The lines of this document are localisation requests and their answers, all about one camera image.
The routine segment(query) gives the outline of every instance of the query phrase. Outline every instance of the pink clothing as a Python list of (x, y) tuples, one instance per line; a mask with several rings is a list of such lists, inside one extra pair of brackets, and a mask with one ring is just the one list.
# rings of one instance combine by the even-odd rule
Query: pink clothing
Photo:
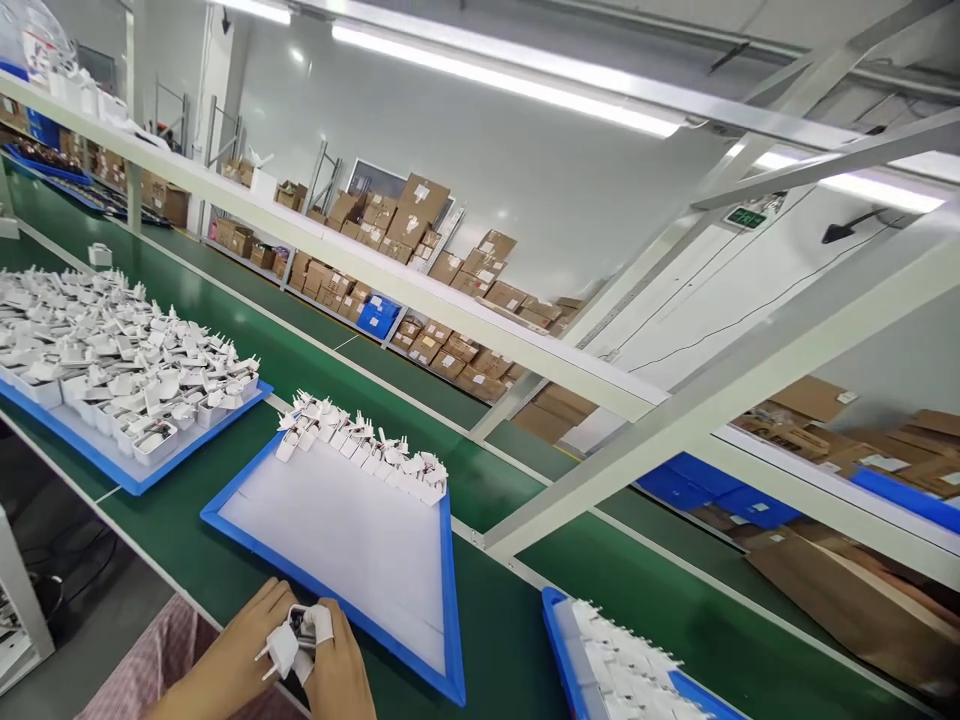
[[(75, 720), (140, 720), (187, 674), (217, 636), (186, 600), (174, 595)], [(231, 720), (303, 718), (273, 687)]]

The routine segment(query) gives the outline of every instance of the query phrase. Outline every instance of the hand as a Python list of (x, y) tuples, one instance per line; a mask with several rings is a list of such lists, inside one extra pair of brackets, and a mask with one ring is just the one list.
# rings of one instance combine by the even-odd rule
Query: hand
[(317, 659), (304, 689), (313, 720), (377, 720), (360, 648), (335, 600), (320, 600), (333, 620), (333, 639), (317, 645)]
[(254, 658), (266, 645), (267, 635), (286, 619), (296, 602), (285, 580), (268, 580), (148, 719), (227, 720), (267, 690), (277, 680), (275, 673), (261, 680), (272, 661), (269, 655), (258, 662)]

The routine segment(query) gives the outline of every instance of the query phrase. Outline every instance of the fluorescent light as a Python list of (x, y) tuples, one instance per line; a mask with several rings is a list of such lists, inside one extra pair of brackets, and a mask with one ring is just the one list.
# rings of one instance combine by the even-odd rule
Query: fluorescent light
[(275, 5), (264, 2), (264, 0), (209, 0), (216, 5), (223, 5), (240, 12), (250, 13), (266, 20), (280, 23), (281, 25), (290, 24), (290, 8), (285, 5)]
[(439, 52), (424, 50), (415, 46), (412, 42), (391, 40), (381, 35), (355, 30), (340, 23), (333, 25), (333, 38), (365, 50), (388, 55), (398, 60), (405, 60), (431, 70), (439, 70), (448, 75), (472, 80), (488, 87), (506, 90), (515, 95), (539, 100), (565, 110), (572, 110), (583, 115), (623, 125), (655, 137), (670, 137), (680, 128), (680, 123), (645, 115), (622, 105), (591, 98), (583, 93), (564, 90), (546, 82), (536, 82), (520, 77), (521, 71), (519, 69), (511, 74), (509, 66), (504, 66), (503, 70), (494, 70), (475, 62), (458, 60)]

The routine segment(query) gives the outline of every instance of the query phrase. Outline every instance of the green exit sign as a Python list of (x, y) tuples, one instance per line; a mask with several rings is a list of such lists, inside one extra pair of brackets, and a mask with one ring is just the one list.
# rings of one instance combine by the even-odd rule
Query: green exit sign
[(738, 207), (732, 213), (727, 215), (727, 222), (742, 227), (746, 230), (756, 230), (763, 225), (767, 216), (753, 210), (747, 210), (744, 207)]

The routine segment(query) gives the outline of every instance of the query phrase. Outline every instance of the electrical wire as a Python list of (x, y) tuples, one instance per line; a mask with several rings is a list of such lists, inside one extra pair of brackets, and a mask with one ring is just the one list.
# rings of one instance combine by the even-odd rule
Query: electrical wire
[(786, 295), (788, 292), (790, 292), (791, 290), (793, 290), (793, 288), (795, 288), (797, 285), (799, 285), (799, 284), (802, 283), (803, 281), (809, 280), (809, 279), (812, 278), (814, 275), (818, 275), (819, 273), (821, 273), (821, 272), (823, 272), (824, 270), (826, 270), (827, 268), (829, 268), (831, 265), (833, 265), (835, 262), (837, 262), (837, 260), (839, 260), (839, 259), (842, 258), (844, 255), (846, 255), (848, 252), (851, 252), (851, 251), (853, 251), (853, 250), (856, 250), (856, 249), (857, 249), (858, 247), (860, 247), (861, 245), (866, 245), (868, 242), (870, 242), (871, 240), (873, 240), (875, 237), (877, 237), (877, 235), (879, 235), (880, 233), (882, 233), (882, 232), (883, 232), (884, 230), (886, 230), (886, 229), (887, 229), (887, 228), (885, 228), (885, 227), (884, 227), (884, 228), (880, 228), (880, 229), (877, 230), (873, 235), (871, 235), (870, 237), (868, 237), (866, 240), (861, 240), (861, 241), (858, 242), (856, 245), (851, 245), (851, 246), (848, 247), (846, 250), (837, 253), (837, 254), (833, 257), (833, 259), (830, 260), (830, 262), (826, 263), (825, 265), (821, 265), (819, 268), (817, 268), (816, 270), (814, 270), (812, 273), (810, 273), (810, 274), (808, 274), (808, 275), (804, 275), (802, 278), (800, 278), (799, 280), (797, 280), (796, 282), (794, 282), (792, 285), (790, 285), (786, 290), (784, 290), (783, 292), (781, 292), (781, 293), (780, 293), (779, 295), (777, 295), (775, 298), (773, 298), (772, 300), (769, 300), (769, 301), (765, 302), (763, 305), (760, 305), (759, 307), (754, 308), (753, 310), (751, 310), (750, 312), (748, 312), (746, 315), (744, 315), (742, 318), (740, 318), (740, 319), (737, 320), (736, 322), (732, 322), (732, 323), (730, 323), (729, 325), (724, 325), (722, 328), (719, 328), (719, 329), (717, 329), (717, 330), (714, 330), (714, 331), (712, 331), (712, 332), (707, 333), (707, 334), (704, 335), (702, 338), (700, 338), (699, 340), (697, 340), (695, 343), (691, 343), (690, 345), (685, 345), (685, 346), (683, 346), (683, 347), (677, 348), (677, 349), (674, 350), (673, 352), (667, 353), (667, 354), (664, 355), (662, 358), (658, 358), (657, 360), (651, 360), (650, 362), (644, 363), (643, 365), (638, 365), (637, 367), (633, 368), (632, 370), (627, 370), (627, 372), (628, 372), (628, 373), (632, 373), (632, 372), (636, 372), (637, 370), (642, 370), (642, 369), (645, 368), (645, 367), (650, 367), (651, 365), (656, 365), (657, 363), (663, 362), (664, 360), (673, 357), (674, 355), (676, 355), (676, 354), (679, 353), (679, 352), (683, 352), (684, 350), (689, 350), (690, 348), (696, 347), (697, 345), (699, 345), (700, 343), (702, 343), (704, 340), (706, 340), (706, 339), (708, 339), (708, 338), (711, 338), (711, 337), (713, 337), (714, 335), (717, 335), (717, 334), (719, 334), (719, 333), (722, 333), (724, 330), (729, 330), (729, 329), (732, 328), (732, 327), (736, 327), (737, 325), (739, 325), (740, 323), (742, 323), (744, 320), (746, 320), (747, 318), (749, 318), (749, 317), (750, 317), (751, 315), (753, 315), (754, 313), (759, 312), (760, 310), (763, 310), (763, 308), (768, 307), (769, 305), (773, 305), (773, 303), (775, 303), (777, 300), (779, 300), (780, 298), (782, 298), (782, 297), (783, 297), (784, 295)]

